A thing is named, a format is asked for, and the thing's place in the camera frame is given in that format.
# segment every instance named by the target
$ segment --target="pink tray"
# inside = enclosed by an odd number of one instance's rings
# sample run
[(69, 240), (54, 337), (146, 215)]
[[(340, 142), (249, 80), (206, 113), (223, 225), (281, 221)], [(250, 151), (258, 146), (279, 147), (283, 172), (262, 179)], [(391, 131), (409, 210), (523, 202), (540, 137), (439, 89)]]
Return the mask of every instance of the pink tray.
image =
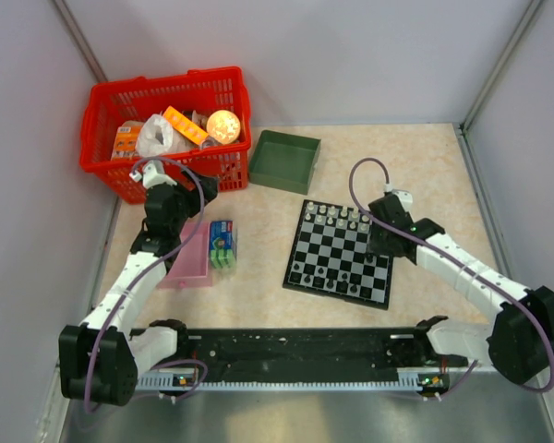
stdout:
[[(185, 223), (181, 242), (193, 232), (195, 223)], [(178, 257), (164, 279), (158, 283), (163, 289), (201, 288), (211, 286), (209, 269), (210, 223), (204, 221), (193, 238), (180, 250)]]

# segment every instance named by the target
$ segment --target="red plastic basket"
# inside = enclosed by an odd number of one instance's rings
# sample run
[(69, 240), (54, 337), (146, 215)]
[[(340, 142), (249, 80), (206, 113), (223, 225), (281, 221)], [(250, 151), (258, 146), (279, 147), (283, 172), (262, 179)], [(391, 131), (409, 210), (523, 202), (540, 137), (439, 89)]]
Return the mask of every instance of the red plastic basket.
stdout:
[[(163, 113), (168, 106), (206, 115), (227, 109), (238, 116), (242, 130), (237, 143), (168, 157), (199, 174), (220, 177), (221, 191), (247, 187), (250, 101), (242, 70), (236, 66), (191, 70), (184, 76), (140, 77), (94, 86), (82, 121), (82, 169), (96, 174), (127, 203), (143, 203), (145, 189), (129, 178), (136, 160), (110, 160), (115, 134), (125, 121), (145, 122), (152, 114)], [(164, 165), (164, 169), (175, 180), (183, 180), (177, 167)]]

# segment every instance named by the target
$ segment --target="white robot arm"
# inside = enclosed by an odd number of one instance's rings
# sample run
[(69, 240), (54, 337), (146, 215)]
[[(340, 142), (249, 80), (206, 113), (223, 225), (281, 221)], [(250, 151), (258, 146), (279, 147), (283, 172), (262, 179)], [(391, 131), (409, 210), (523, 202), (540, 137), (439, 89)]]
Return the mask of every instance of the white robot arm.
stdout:
[(525, 383), (548, 366), (547, 349), (529, 318), (499, 291), (533, 314), (546, 332), (553, 352), (554, 293), (544, 286), (531, 290), (499, 274), (459, 247), (435, 222), (413, 221), (409, 213), (412, 202), (406, 191), (385, 189), (384, 197), (369, 204), (370, 215), (416, 237), (421, 244), (374, 223), (369, 231), (368, 253), (407, 257), (439, 275), (487, 318), (488, 324), (463, 323), (446, 317), (429, 321), (427, 336), (437, 354), (461, 355), (494, 365), (513, 383)]
[[(130, 336), (146, 300), (175, 261), (175, 256), (163, 257), (172, 255), (169, 253), (180, 245), (185, 222), (199, 213), (199, 192), (178, 184), (164, 173), (162, 162), (157, 160), (146, 164), (143, 177), (134, 173), (132, 178), (142, 180), (146, 188), (146, 218), (141, 232), (103, 300), (79, 326), (64, 327), (59, 337), (62, 393), (70, 399), (84, 397), (90, 353), (103, 327), (106, 330), (89, 380), (90, 398), (116, 405), (130, 400), (139, 376), (176, 353), (180, 335), (185, 331), (179, 321), (163, 320), (151, 324), (141, 335)], [(200, 175), (197, 178), (203, 203), (207, 204), (217, 196), (218, 181)], [(112, 311), (114, 315), (107, 325)]]

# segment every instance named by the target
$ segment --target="green tray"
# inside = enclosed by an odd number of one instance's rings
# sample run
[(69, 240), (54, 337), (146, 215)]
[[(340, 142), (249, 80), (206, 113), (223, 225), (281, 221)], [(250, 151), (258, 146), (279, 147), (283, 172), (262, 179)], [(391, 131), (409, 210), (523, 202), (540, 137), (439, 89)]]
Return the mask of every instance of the green tray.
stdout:
[(319, 153), (317, 138), (264, 130), (248, 166), (249, 181), (306, 195)]

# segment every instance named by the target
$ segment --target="gray wall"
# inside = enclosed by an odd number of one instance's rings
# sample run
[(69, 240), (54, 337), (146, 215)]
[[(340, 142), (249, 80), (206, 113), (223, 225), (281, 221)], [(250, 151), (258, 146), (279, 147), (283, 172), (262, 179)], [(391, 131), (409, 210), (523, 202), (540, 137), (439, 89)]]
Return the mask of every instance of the gray wall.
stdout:
[(31, 441), (113, 196), (78, 167), (92, 80), (49, 2), (0, 0), (0, 443)]
[(470, 141), (515, 277), (554, 290), (554, 0), (546, 2)]
[(529, 0), (68, 0), (111, 79), (245, 69), (258, 125), (460, 122)]

